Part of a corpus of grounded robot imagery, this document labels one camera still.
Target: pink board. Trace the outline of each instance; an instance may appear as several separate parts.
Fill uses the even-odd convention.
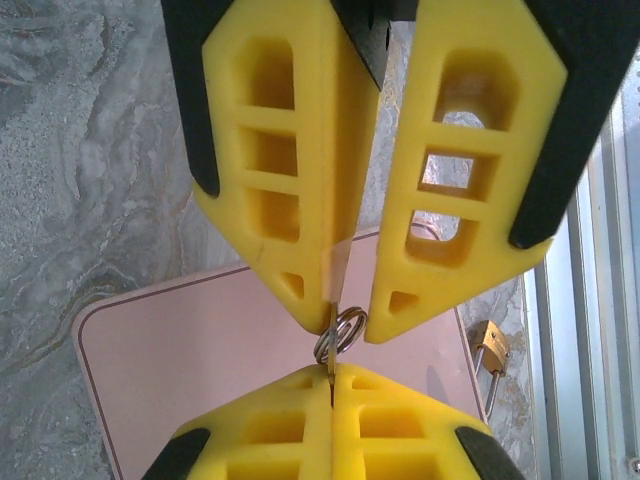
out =
[[[377,238],[354,242],[341,309],[367,309]],[[113,470],[123,480],[139,480],[184,422],[313,363],[317,338],[247,268],[98,302],[78,315],[73,336]],[[384,345],[360,340],[340,361],[483,418],[454,311]]]

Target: gray marble surface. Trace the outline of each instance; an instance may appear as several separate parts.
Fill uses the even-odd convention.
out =
[[[380,218],[410,39],[398,25],[363,227]],[[0,479],[112,478],[71,322],[238,259],[192,200],[172,82],[155,0],[0,0]],[[514,280],[461,314],[509,335],[491,425],[534,478],[521,299]]]

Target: stone floor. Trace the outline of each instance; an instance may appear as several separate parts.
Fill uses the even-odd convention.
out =
[[[394,28],[363,227],[380,218],[410,39]],[[156,0],[0,0],[0,184],[0,478],[112,478],[72,320],[98,299],[237,260],[190,194]],[[509,336],[491,426],[535,478],[521,283],[460,313]]]

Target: yellow plastic block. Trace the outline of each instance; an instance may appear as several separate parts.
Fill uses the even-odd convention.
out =
[[[327,0],[235,0],[202,48],[220,195],[207,217],[306,330],[328,326],[379,92]]]
[[[313,365],[181,427],[211,432],[188,480],[331,478],[327,367]]]
[[[550,242],[517,250],[508,235],[565,79],[522,0],[420,1],[366,341],[390,340],[542,260]],[[449,123],[452,112],[484,128]],[[429,183],[434,155],[471,160],[468,184]],[[457,219],[455,236],[419,238],[417,212]]]
[[[474,419],[355,365],[338,365],[333,411],[333,478],[479,479],[455,430]]]

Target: metal key ring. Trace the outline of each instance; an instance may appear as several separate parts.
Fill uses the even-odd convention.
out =
[[[336,318],[338,354],[344,353],[358,340],[367,325],[367,312],[360,307],[347,308]],[[327,363],[329,357],[329,330],[327,329],[313,347],[316,362]]]

